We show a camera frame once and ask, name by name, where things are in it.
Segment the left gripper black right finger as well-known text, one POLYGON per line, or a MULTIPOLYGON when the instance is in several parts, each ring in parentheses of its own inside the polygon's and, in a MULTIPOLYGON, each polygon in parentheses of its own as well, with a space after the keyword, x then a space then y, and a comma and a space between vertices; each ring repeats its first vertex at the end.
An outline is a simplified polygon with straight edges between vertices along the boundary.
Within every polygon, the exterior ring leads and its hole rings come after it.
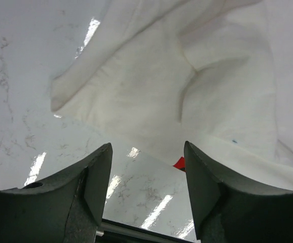
POLYGON ((293 191, 247 178, 184 145, 196 238, 201 242, 293 242, 293 191))

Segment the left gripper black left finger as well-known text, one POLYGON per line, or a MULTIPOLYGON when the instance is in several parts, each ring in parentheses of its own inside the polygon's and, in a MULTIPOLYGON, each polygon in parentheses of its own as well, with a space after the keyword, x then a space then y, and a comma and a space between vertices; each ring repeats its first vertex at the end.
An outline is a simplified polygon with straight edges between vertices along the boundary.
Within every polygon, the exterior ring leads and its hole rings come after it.
POLYGON ((112 156, 106 143, 51 176, 0 190, 0 242, 94 242, 112 156))

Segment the white t-shirt red print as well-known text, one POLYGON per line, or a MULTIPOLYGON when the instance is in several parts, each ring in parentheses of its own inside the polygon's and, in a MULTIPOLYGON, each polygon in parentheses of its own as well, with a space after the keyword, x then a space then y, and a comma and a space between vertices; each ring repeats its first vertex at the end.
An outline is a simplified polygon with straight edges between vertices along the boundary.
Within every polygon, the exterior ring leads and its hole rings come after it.
POLYGON ((293 191, 263 1, 110 1, 53 80, 51 110, 170 165, 189 141, 235 172, 293 191))

